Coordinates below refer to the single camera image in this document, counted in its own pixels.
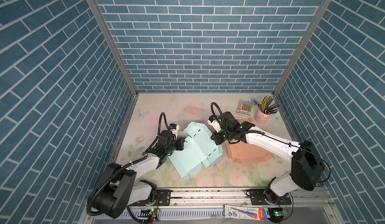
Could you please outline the light blue paper box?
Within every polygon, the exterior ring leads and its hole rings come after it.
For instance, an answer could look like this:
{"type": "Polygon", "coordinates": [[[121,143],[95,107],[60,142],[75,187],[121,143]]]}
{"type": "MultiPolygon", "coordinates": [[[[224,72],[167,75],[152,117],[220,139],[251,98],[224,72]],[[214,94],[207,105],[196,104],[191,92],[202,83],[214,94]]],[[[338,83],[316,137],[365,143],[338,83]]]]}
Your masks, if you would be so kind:
{"type": "Polygon", "coordinates": [[[183,179],[189,179],[204,166],[214,166],[223,156],[223,149],[211,139],[212,133],[205,124],[190,122],[184,129],[183,151],[175,151],[169,159],[183,179]]]}

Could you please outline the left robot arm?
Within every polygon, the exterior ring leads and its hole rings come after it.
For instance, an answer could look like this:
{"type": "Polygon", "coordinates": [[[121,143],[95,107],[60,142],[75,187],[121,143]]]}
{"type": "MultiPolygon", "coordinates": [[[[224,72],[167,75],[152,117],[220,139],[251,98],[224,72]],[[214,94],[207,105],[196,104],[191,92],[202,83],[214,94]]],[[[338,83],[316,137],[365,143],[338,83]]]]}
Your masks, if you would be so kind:
{"type": "Polygon", "coordinates": [[[105,214],[116,219],[130,205],[152,205],[156,201],[157,185],[140,178],[161,167],[175,151],[182,151],[183,144],[184,139],[177,136],[176,129],[163,130],[142,158],[125,165],[108,164],[88,198],[87,215],[105,214]]]}

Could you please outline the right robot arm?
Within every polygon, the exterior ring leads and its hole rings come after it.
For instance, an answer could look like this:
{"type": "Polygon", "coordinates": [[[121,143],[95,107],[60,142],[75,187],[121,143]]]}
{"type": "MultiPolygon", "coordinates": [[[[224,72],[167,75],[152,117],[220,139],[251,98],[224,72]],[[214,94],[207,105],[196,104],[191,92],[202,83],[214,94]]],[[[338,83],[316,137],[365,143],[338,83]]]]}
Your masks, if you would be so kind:
{"type": "Polygon", "coordinates": [[[319,156],[313,143],[299,143],[280,138],[250,122],[240,123],[230,112],[221,116],[211,115],[208,124],[215,130],[211,139],[216,145],[237,140],[261,147],[291,165],[287,174],[274,177],[265,187],[263,195],[269,205],[277,204],[284,196],[297,189],[312,191],[320,182],[326,162],[319,156]]]}

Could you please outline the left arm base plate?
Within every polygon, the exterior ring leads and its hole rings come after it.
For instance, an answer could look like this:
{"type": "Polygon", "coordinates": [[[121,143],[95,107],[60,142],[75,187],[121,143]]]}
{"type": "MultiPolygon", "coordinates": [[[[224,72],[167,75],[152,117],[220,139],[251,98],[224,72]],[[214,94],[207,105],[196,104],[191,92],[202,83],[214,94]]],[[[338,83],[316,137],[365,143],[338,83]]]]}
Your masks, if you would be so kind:
{"type": "Polygon", "coordinates": [[[131,207],[144,207],[144,206],[169,206],[171,200],[171,190],[170,189],[160,189],[156,192],[152,192],[147,200],[138,201],[133,204],[130,204],[131,207]]]}

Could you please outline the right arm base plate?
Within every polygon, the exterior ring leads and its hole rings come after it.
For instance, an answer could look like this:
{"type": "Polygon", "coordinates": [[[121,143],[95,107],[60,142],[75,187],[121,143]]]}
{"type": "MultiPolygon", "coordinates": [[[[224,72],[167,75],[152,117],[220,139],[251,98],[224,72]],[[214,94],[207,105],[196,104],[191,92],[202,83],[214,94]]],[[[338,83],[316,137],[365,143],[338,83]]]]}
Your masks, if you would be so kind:
{"type": "Polygon", "coordinates": [[[245,195],[250,199],[251,204],[254,206],[270,205],[291,205],[292,198],[290,194],[285,194],[279,197],[270,190],[264,188],[252,188],[245,191],[245,195]]]}

